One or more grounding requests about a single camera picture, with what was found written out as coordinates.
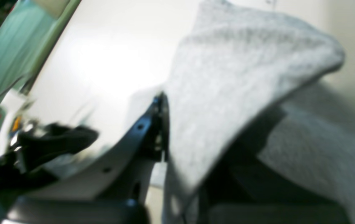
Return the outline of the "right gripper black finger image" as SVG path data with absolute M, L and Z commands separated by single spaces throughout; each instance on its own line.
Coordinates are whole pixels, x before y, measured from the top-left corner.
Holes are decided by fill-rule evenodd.
M 269 111 L 243 131 L 202 185 L 199 224 L 349 224 L 336 202 L 300 187 L 257 159 L 285 117 Z
M 168 99 L 161 92 L 112 149 L 84 170 L 19 197 L 5 224 L 149 224 L 154 164 L 167 157 Z
M 37 167 L 65 154 L 77 154 L 94 143 L 99 133 L 87 126 L 71 128 L 52 123 L 46 126 L 46 133 L 36 136 L 33 132 L 22 132 L 17 136 L 19 148 L 14 151 L 14 166 L 21 173 L 28 173 Z

